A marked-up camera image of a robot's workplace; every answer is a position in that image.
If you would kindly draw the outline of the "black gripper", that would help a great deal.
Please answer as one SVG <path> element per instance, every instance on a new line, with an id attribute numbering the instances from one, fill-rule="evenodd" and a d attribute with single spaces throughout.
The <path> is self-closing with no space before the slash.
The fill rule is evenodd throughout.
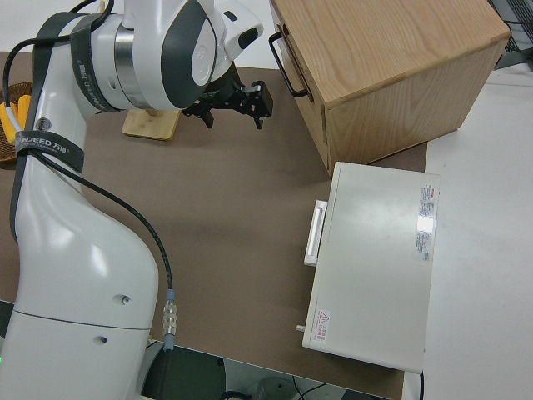
<path id="1" fill-rule="evenodd" d="M 182 110 L 187 116 L 200 118 L 208 129 L 213 128 L 212 109 L 232 109 L 253 118 L 256 128 L 263 129 L 265 118 L 272 116 L 273 100 L 263 81 L 245 86 L 235 68 L 229 68 L 221 77 L 210 82 L 204 93 Z"/>

